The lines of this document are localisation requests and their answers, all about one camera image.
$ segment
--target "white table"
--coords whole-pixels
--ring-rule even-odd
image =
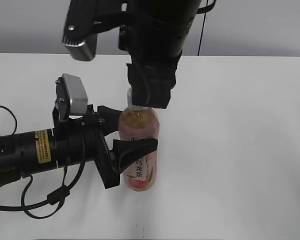
[[[123,109],[128,61],[0,54],[0,105],[15,112],[18,133],[51,128],[55,80],[69,73],[81,77],[90,104]],[[300,57],[184,56],[168,109],[158,115],[153,188],[105,190],[90,162],[55,216],[0,212],[0,240],[300,240]],[[0,110],[0,133],[13,124]],[[110,146],[117,137],[107,138]],[[34,175],[26,203],[45,199],[62,173]],[[27,182],[1,188],[0,204],[20,205]]]

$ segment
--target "robotic arm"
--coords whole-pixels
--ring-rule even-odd
[[[128,81],[136,106],[166,109],[182,48],[202,0],[72,0],[62,42],[71,56],[91,61],[99,33],[120,27],[119,49],[131,55]]]
[[[165,109],[193,20],[196,14],[211,11],[216,0],[203,8],[199,8],[200,3],[201,0],[71,0],[62,43],[74,59],[91,61],[96,55],[98,34],[119,27],[118,46],[132,60],[127,65],[127,76],[133,104]],[[144,139],[114,140],[113,150],[109,150],[105,136],[118,130],[121,112],[105,106],[98,106],[95,112],[88,105],[79,77],[63,74],[55,83],[53,129],[0,136],[0,187],[30,177],[21,206],[0,206],[0,211],[24,211],[36,219],[50,217],[64,204],[86,161],[95,162],[108,189],[120,184],[120,174],[134,161],[157,149],[156,139]],[[80,166],[70,185],[63,181],[46,200],[25,206],[32,174],[64,167],[65,178],[67,167],[75,164]],[[56,203],[56,211],[48,216],[29,213],[31,209]]]

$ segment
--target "warning label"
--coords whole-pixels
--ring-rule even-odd
[[[35,131],[34,136],[39,164],[51,162],[48,130]]]

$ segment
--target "black cable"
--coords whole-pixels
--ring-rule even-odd
[[[203,22],[202,22],[202,29],[201,29],[201,36],[200,36],[200,44],[199,44],[199,49],[198,49],[197,56],[200,55],[200,51],[201,51],[201,44],[202,44],[202,38],[204,36],[204,28],[205,28],[205,23],[206,23],[206,16],[207,16],[207,13],[204,13]]]
[[[82,172],[84,171],[84,167],[86,164],[86,143],[85,143],[85,138],[82,134],[81,134],[81,141],[82,141],[82,156],[81,156],[80,166],[79,166],[78,172],[76,173],[74,179],[68,186],[69,190],[72,189],[78,182],[79,178],[82,175]]]
[[[16,131],[17,131],[17,127],[18,127],[18,121],[17,121],[17,118],[16,118],[16,116],[14,115],[14,113],[13,113],[9,108],[0,105],[0,109],[4,109],[4,110],[8,111],[8,112],[11,114],[11,116],[13,117],[13,119],[14,119],[15,124],[14,124],[14,130],[13,130],[13,133],[11,134],[11,136],[12,136],[12,135],[14,135],[14,134],[16,133]]]
[[[66,187],[65,186],[65,179],[66,179],[66,175],[67,175],[67,171],[68,171],[68,166],[66,165],[63,169],[63,178],[62,178],[62,189],[63,187]],[[32,184],[33,180],[34,180],[34,177],[31,175],[31,174],[27,174],[25,175],[25,177],[30,177],[30,181],[28,182],[28,184],[25,186],[24,190],[22,191],[22,195],[21,195],[21,207],[22,207],[22,210],[23,212],[30,218],[33,218],[33,219],[37,219],[37,220],[40,220],[40,219],[47,219],[49,217],[51,217],[52,215],[54,215],[56,212],[58,212],[62,206],[64,205],[65,203],[65,199],[66,199],[66,194],[61,190],[60,191],[60,198],[59,198],[59,203],[58,203],[58,206],[56,207],[56,209],[54,210],[54,212],[46,215],[46,216],[36,216],[34,214],[32,214],[31,212],[29,212],[29,210],[26,208],[26,204],[25,204],[25,197],[26,197],[26,193],[30,187],[30,185]]]
[[[217,0],[213,0],[213,3],[211,3],[209,6],[207,3],[205,7],[199,8],[198,12],[196,14],[206,14],[206,13],[210,12],[212,9],[214,9],[216,2],[217,2]]]

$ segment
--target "plastic bottle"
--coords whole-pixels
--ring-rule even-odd
[[[156,112],[151,107],[132,105],[132,90],[127,93],[128,108],[118,122],[121,140],[158,139],[160,124]],[[123,172],[125,183],[135,191],[148,190],[157,177],[157,151],[134,162]]]

